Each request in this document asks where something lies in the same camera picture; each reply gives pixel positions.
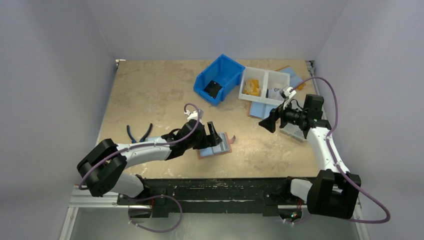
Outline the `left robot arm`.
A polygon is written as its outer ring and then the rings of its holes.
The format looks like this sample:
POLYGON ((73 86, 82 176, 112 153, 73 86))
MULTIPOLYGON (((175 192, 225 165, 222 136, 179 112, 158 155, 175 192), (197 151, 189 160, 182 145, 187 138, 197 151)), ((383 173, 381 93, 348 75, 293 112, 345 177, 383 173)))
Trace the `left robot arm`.
POLYGON ((117 144, 106 138, 77 164, 81 176, 78 188, 88 190, 93 197, 102 197, 108 192, 124 194, 142 205, 149 199, 148 186, 141 176, 126 174, 125 169, 175 159, 189 149, 213 148, 222 141, 213 122, 204 125, 194 119, 181 128, 144 142, 117 144))

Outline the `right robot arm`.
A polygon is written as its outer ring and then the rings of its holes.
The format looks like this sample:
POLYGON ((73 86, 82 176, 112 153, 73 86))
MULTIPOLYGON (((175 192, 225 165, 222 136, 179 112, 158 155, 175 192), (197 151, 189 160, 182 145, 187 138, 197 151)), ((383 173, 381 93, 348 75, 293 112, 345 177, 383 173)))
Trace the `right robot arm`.
POLYGON ((276 131, 276 122, 284 128, 297 126, 311 145, 320 170, 313 181, 290 178, 281 189, 280 196, 288 204, 299 198, 307 205, 309 213, 339 219, 353 216, 359 191, 353 186, 361 185, 361 178, 353 174, 341 161, 332 137, 328 120, 323 119, 324 98, 307 94, 302 109, 294 109, 291 103, 273 108, 259 126, 271 133, 276 131))

